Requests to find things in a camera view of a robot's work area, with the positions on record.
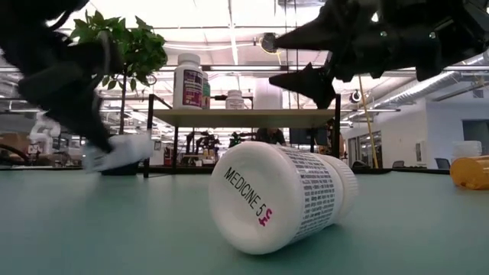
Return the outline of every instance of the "shelf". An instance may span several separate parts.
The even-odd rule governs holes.
[[[312,128],[324,126],[335,110],[154,110],[154,116],[175,127]]]

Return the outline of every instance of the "potted plant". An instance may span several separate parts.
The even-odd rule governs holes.
[[[94,41],[101,31],[109,31],[117,43],[124,60],[124,70],[120,75],[104,77],[102,86],[107,90],[114,89],[119,85],[122,89],[121,95],[121,121],[119,134],[124,132],[124,107],[127,84],[132,92],[137,91],[137,82],[148,87],[156,83],[154,73],[168,61],[167,53],[163,45],[164,38],[154,33],[154,28],[146,24],[136,16],[138,27],[127,28],[125,18],[105,19],[98,11],[94,15],[85,12],[85,21],[75,19],[75,28],[71,33],[72,39],[79,38],[79,42]]]

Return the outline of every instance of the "desk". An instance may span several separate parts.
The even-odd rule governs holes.
[[[230,247],[207,175],[0,172],[0,274],[486,275],[489,192],[449,176],[358,175],[339,225],[264,257]]]
[[[155,110],[154,101],[163,101],[150,95],[148,103],[147,129],[153,128],[153,117],[175,127],[173,140],[172,173],[177,173],[176,154],[178,152],[178,128],[317,128],[335,118],[334,155],[339,157],[339,127],[341,95],[336,95],[335,109],[282,109],[282,110]],[[311,139],[311,150],[314,140]],[[149,176],[149,160],[144,162],[144,177]]]

